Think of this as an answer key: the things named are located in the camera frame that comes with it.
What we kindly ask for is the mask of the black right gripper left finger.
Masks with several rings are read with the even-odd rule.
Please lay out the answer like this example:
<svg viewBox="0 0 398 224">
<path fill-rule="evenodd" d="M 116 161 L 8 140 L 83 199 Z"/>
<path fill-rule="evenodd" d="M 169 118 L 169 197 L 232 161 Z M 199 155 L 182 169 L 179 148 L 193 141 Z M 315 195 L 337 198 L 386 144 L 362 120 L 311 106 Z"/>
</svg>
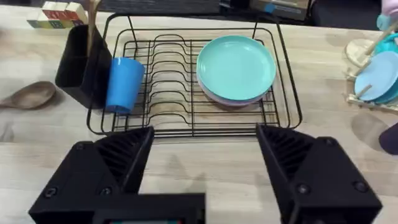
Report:
<svg viewBox="0 0 398 224">
<path fill-rule="evenodd" d="M 153 140 L 146 127 L 76 142 L 28 214 L 35 223 L 92 223 L 108 199 L 138 193 Z"/>
</svg>

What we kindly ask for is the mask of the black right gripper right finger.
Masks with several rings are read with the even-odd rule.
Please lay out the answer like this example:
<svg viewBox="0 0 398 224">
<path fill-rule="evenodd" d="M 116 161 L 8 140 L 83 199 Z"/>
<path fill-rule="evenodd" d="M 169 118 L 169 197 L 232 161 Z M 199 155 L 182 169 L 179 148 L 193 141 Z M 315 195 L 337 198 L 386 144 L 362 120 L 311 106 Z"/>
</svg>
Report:
<svg viewBox="0 0 398 224">
<path fill-rule="evenodd" d="M 257 124 L 282 223 L 372 223 L 382 203 L 335 138 Z"/>
</svg>

